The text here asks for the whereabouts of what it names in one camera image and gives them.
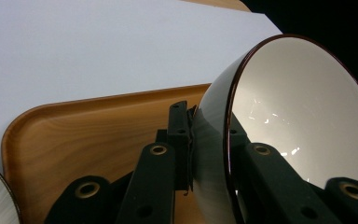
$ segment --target wooden tray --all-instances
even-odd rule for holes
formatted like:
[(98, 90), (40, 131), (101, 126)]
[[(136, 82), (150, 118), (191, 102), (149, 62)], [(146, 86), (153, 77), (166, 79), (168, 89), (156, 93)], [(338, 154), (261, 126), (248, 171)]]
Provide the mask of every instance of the wooden tray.
[[(169, 106), (198, 105), (209, 84), (52, 105), (18, 116), (2, 142), (4, 177), (24, 223), (43, 223), (75, 179), (115, 181), (132, 171), (142, 148), (166, 129)], [(175, 223), (204, 223), (192, 192), (176, 192)]]

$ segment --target white tabletop surface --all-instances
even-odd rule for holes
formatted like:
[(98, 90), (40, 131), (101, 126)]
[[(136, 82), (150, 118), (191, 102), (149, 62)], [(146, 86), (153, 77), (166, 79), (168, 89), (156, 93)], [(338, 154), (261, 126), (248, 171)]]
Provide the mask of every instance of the white tabletop surface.
[(262, 14), (177, 0), (0, 1), (0, 146), (28, 109), (211, 83), (280, 33)]

